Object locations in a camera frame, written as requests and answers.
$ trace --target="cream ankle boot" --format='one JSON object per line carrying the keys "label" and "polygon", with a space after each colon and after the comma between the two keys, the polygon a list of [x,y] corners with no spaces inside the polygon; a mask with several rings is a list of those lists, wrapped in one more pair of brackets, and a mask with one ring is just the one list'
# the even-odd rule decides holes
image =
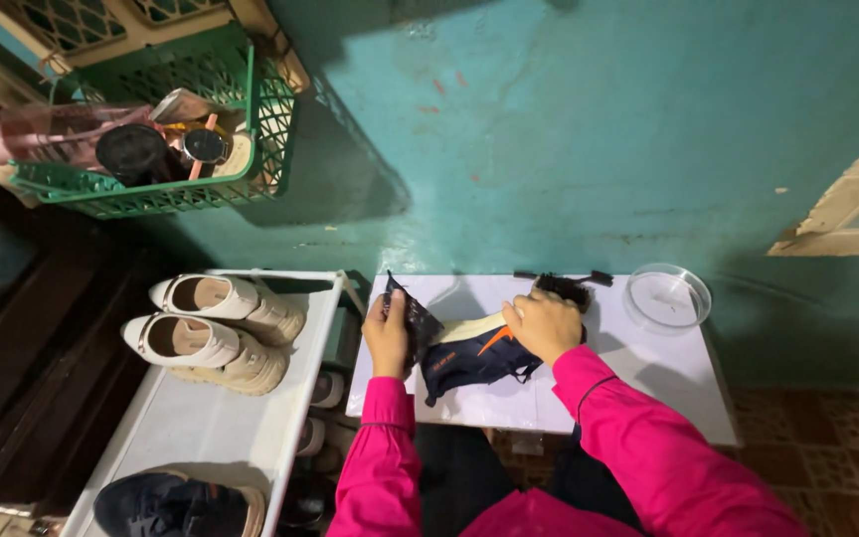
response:
{"label": "cream ankle boot", "polygon": [[155,313],[121,327],[125,342],[145,360],[165,367],[221,367],[241,354],[241,337],[207,319]]}
{"label": "cream ankle boot", "polygon": [[148,291],[163,311],[222,319],[264,345],[286,345],[304,328],[306,314],[267,287],[233,276],[182,274]]}
{"label": "cream ankle boot", "polygon": [[273,347],[260,345],[243,330],[235,332],[241,337],[242,352],[223,367],[172,367],[168,371],[187,382],[211,382],[245,396],[270,392],[287,371],[287,356]]}

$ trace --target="brush bristles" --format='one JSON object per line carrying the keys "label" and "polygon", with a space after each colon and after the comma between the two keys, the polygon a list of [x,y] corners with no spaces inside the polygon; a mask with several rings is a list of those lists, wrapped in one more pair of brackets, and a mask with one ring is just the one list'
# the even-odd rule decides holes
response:
{"label": "brush bristles", "polygon": [[559,276],[552,272],[543,272],[532,287],[544,290],[546,292],[554,292],[562,300],[571,300],[579,307],[579,311],[585,312],[589,310],[589,304],[592,302],[592,296],[589,289],[565,276]]}

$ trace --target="person's left hand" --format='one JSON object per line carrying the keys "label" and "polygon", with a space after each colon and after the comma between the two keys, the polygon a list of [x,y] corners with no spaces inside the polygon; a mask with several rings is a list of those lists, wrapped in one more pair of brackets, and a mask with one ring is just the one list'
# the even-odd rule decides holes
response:
{"label": "person's left hand", "polygon": [[390,295],[389,313],[383,314],[383,298],[376,298],[364,321],[364,341],[373,359],[373,376],[391,376],[404,380],[407,360],[407,331],[403,328],[403,314],[407,297],[399,289]]}

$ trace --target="hand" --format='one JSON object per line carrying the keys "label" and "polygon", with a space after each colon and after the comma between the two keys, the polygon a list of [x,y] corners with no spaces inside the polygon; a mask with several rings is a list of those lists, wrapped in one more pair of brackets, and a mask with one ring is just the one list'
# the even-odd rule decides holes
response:
{"label": "hand", "polygon": [[566,351],[579,347],[582,317],[571,300],[534,288],[529,296],[519,294],[502,303],[502,318],[519,343],[552,367]]}
{"label": "hand", "polygon": [[364,341],[373,359],[373,376],[392,376],[403,380],[407,360],[407,331],[403,314],[407,308],[406,295],[399,289],[390,295],[389,313],[383,314],[383,298],[377,297],[364,321]]}

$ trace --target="pink bottle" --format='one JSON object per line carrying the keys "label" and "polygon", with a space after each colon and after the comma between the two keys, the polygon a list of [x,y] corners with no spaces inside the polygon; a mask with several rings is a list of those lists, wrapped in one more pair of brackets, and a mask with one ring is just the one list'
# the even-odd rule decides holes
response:
{"label": "pink bottle", "polygon": [[153,125],[150,105],[32,104],[0,112],[0,165],[9,160],[60,162],[101,171],[94,147],[105,132],[127,123]]}

